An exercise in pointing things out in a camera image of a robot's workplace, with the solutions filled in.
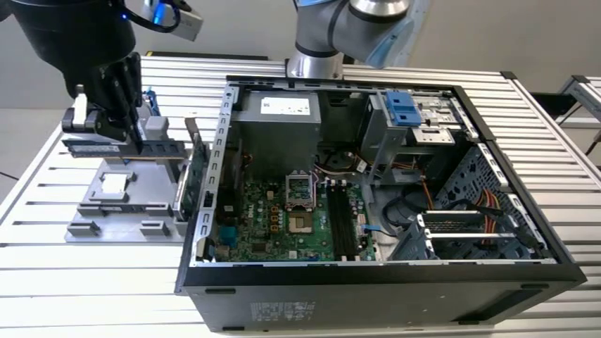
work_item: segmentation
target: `open computer tower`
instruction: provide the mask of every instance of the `open computer tower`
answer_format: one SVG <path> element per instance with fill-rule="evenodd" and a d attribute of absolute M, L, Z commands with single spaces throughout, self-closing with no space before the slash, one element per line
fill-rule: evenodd
<path fill-rule="evenodd" d="M 228 78 L 176 286 L 212 331 L 491 324 L 584 280 L 461 87 Z"/>

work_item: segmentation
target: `metal workbench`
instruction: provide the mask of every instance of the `metal workbench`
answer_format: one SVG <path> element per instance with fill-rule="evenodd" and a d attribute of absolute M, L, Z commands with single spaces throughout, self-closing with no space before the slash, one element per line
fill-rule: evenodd
<path fill-rule="evenodd" d="M 560 89 L 560 94 L 572 95 L 601 122 L 601 77 L 573 75 Z"/>
<path fill-rule="evenodd" d="M 183 118 L 193 116 L 203 139 L 212 140 L 228 74 L 280 77 L 284 65 L 143 59 L 143 84 L 157 92 L 172 138 L 189 141 Z M 499 72 L 372 70 L 359 65 L 345 66 L 345 78 L 464 87 L 589 281 L 495 327 L 281 334 L 601 337 L 601 174 L 520 82 Z M 64 243 L 66 226 L 100 160 L 74 159 L 60 138 L 58 129 L 0 207 L 0 243 L 8 244 L 0 247 L 0 327 L 7 327 L 0 335 L 148 338 L 208 334 L 189 298 L 172 295 L 179 245 Z"/>

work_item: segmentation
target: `metal case frame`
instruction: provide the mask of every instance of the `metal case frame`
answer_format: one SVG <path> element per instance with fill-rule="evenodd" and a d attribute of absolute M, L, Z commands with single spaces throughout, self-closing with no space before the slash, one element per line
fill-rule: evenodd
<path fill-rule="evenodd" d="M 361 92 L 417 87 L 453 92 L 477 129 L 479 141 L 487 145 L 503 170 L 509 192 L 519 196 L 539 225 L 557 264 L 479 265 L 469 262 L 428 265 L 421 261 L 420 265 L 383 262 L 380 266 L 196 266 L 193 240 L 207 236 L 211 228 L 217 192 L 217 179 L 212 178 L 211 171 L 219 173 L 221 170 L 219 154 L 225 141 L 220 141 L 220 134 L 229 125 L 237 90 L 239 87 L 269 89 L 276 81 L 283 79 L 228 77 L 213 144 L 213 155 L 217 156 L 212 156 L 208 164 L 205 194 L 183 246 L 176 292 L 191 296 L 212 331 L 492 324 L 587 281 L 464 89 L 460 86 L 336 80 L 285 81 L 291 89 L 324 87 Z M 357 307 L 360 303 L 373 308 L 363 311 Z M 264 308 L 272 306 L 285 313 L 287 304 L 297 304 L 303 309 L 300 313 L 292 311 L 299 320 L 263 320 Z"/>

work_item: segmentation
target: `green circuit board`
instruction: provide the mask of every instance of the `green circuit board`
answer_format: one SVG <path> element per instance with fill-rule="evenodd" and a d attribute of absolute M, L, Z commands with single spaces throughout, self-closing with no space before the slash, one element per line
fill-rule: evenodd
<path fill-rule="evenodd" d="M 348 189 L 348 200 L 355 208 L 352 212 L 365 214 L 359 187 Z M 352 215 L 352 220 L 359 245 L 357 215 Z M 373 260 L 371 236 L 363 239 L 368 245 L 359 256 L 361 260 Z M 325 187 L 316 188 L 316 208 L 311 212 L 289 211 L 285 208 L 284 182 L 247 182 L 236 244 L 224 248 L 220 243 L 217 259 L 232 262 L 333 261 Z"/>

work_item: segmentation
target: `gray floor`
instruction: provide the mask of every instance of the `gray floor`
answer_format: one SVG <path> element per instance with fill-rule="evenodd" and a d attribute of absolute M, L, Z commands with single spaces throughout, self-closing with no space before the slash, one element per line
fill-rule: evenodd
<path fill-rule="evenodd" d="M 63 110 L 0 108 L 0 171 L 20 177 L 63 117 Z M 0 176 L 0 201 L 16 181 Z"/>

